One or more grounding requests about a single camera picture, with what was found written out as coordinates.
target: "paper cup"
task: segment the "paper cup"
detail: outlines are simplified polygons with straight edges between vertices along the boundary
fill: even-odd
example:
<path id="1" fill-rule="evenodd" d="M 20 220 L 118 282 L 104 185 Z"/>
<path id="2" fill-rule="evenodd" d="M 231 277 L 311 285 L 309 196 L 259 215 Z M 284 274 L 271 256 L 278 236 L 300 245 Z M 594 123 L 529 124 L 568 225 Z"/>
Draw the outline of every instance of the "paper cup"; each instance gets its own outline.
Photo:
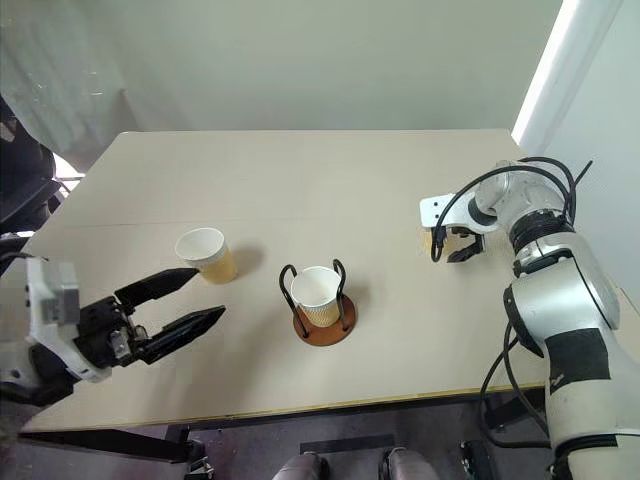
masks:
<path id="1" fill-rule="evenodd" d="M 291 282 L 291 298 L 316 327 L 328 327 L 340 318 L 340 275 L 326 267 L 305 268 Z"/>
<path id="2" fill-rule="evenodd" d="M 215 228 L 197 228 L 182 235 L 175 245 L 176 255 L 187 265 L 200 270 L 211 283 L 227 283 L 238 270 L 225 242 Z"/>

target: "gray carpet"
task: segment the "gray carpet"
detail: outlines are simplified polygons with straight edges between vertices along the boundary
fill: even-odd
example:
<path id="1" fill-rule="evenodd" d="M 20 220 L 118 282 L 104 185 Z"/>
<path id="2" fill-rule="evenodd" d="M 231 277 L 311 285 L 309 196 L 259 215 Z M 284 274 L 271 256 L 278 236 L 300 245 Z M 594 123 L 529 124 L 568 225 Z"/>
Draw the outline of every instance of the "gray carpet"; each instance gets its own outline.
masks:
<path id="1" fill-rule="evenodd" d="M 375 413 L 301 417 L 273 423 L 201 430 L 190 438 L 202 441 L 215 467 L 217 480 L 269 480 L 300 444 L 357 437 L 392 435 L 397 445 L 422 453 L 442 480 L 465 480 L 459 444 L 479 439 L 471 404 L 389 409 Z M 130 431 L 163 437 L 166 427 L 140 427 Z M 500 438 L 540 439 L 537 426 L 524 420 L 508 427 Z M 375 480 L 381 448 L 323 454 L 335 480 Z M 25 480 L 158 479 L 181 480 L 184 465 L 122 458 L 98 453 L 60 450 L 19 444 L 15 477 Z M 492 449 L 499 480 L 547 479 L 552 456 L 544 450 Z"/>

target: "wall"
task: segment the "wall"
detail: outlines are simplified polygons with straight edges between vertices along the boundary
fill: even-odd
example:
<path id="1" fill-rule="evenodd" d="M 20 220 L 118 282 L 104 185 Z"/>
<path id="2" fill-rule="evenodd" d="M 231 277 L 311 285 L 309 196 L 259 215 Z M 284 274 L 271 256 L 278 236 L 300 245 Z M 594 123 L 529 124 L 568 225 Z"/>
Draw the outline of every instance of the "wall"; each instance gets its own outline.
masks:
<path id="1" fill-rule="evenodd" d="M 0 6 L 2 95 L 77 166 L 123 130 L 509 128 L 560 0 Z"/>
<path id="2" fill-rule="evenodd" d="M 529 153 L 558 158 L 576 173 L 595 161 L 578 187 L 576 226 L 640 307 L 640 2 L 616 3 L 580 85 L 566 93 L 566 112 Z"/>

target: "brown coaster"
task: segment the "brown coaster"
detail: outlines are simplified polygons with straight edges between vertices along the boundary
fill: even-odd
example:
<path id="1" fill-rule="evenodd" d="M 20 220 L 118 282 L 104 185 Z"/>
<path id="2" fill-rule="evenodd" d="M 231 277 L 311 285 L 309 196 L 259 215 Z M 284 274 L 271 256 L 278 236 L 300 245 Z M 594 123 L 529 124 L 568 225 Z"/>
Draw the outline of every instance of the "brown coaster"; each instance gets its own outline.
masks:
<path id="1" fill-rule="evenodd" d="M 300 325 L 296 322 L 295 318 L 293 319 L 293 328 L 300 337 L 300 340 L 308 343 L 309 345 L 326 347 L 328 345 L 338 343 L 349 335 L 356 326 L 356 307 L 351 299 L 344 294 L 342 295 L 342 308 L 344 310 L 344 317 L 348 326 L 346 331 L 342 329 L 342 322 L 340 320 L 329 327 L 316 327 L 309 321 L 300 307 L 297 307 L 296 310 L 298 311 L 300 320 L 304 324 L 304 328 L 309 332 L 309 335 L 307 338 L 304 337 L 302 328 L 300 328 Z"/>

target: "table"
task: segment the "table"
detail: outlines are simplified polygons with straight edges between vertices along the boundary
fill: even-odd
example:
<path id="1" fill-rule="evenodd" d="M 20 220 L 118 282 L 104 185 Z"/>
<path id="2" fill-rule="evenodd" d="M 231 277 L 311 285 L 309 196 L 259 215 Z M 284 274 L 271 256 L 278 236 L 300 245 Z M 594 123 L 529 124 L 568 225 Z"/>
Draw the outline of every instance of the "table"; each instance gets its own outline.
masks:
<path id="1" fill-rule="evenodd" d="M 82 305 L 180 266 L 173 244 L 200 226 L 225 233 L 240 275 L 222 286 L 197 277 L 138 308 L 134 320 L 150 334 L 190 311 L 224 304 L 227 312 L 152 366 L 77 384 L 27 430 L 255 418 L 477 393 L 501 348 L 513 253 L 504 234 L 492 234 L 485 254 L 432 264 L 418 203 L 522 156 L 505 130 L 120 135 L 25 250 L 74 262 Z M 346 267 L 358 325 L 339 344 L 312 347 L 293 330 L 278 274 L 287 263 L 330 266 L 333 258 Z M 11 293 L 11 281 L 3 282 L 3 295 Z M 640 320 L 620 298 L 619 338 L 640 360 Z M 523 385 L 543 381 L 544 362 L 524 349 L 514 350 L 513 364 Z M 504 370 L 492 385 L 507 388 Z"/>

